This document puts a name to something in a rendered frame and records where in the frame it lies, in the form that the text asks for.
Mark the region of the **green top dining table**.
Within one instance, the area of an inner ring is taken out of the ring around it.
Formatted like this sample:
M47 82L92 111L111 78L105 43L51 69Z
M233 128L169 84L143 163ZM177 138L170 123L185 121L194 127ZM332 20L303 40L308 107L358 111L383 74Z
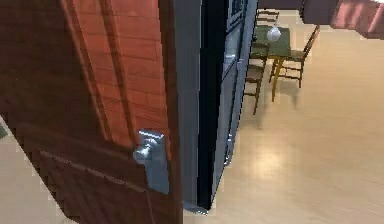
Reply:
M267 33L272 29L272 26L258 25L254 28L253 37L256 43L268 44L269 54L268 58L273 59L276 63L275 69L272 72L273 75L273 86L272 86L272 100L275 100L277 81L280 75L280 71L283 62L290 55L290 30L288 28L278 27L280 36L275 41L270 41L267 38Z

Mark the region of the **white round vase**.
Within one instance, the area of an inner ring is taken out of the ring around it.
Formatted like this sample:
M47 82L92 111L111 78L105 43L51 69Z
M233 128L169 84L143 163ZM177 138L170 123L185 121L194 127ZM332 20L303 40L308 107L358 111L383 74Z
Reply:
M276 42L279 40L281 32L277 26L277 23L274 23L272 28L267 32L266 37L270 42Z

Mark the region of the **silver door knob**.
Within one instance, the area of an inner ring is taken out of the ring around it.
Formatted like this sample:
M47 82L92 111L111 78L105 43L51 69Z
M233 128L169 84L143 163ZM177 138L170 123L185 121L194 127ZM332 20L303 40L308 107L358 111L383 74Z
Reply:
M167 195L169 193L168 162L165 136L162 133L139 130L140 144L133 152L138 164L145 167L148 187Z

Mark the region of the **brown wooden chair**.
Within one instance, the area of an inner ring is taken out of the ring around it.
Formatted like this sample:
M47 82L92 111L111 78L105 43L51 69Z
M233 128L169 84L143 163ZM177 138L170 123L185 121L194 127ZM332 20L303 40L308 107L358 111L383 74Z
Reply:
M268 60L270 45L267 43L253 43L251 47L250 59L260 60L261 64L249 64L247 67L247 74L245 81L250 84L255 84L256 88L254 92L245 92L246 96L252 96L255 98L255 104L253 108L253 114L256 114L257 105L259 102L259 95L261 90L261 84L263 75Z
M279 13L277 11L258 10L255 22L257 24L273 26L277 24L278 17Z
M310 51L314 45L314 42L315 42L317 36L319 35L319 33L320 33L320 26L316 25L314 30L312 31L307 43L305 44L304 48L302 50L294 50L291 48L290 55L283 62L281 70L284 69L285 71L288 71L288 70L298 71L299 75L298 76L290 76L287 74L281 74L280 73L279 77L297 80L299 83L299 86L302 86L305 61L306 61L306 58L308 57L308 55L309 55L309 53L310 53ZM276 63L273 60L272 69L271 69L271 73L269 76L269 81L273 80L272 72L275 69L275 66L276 66Z

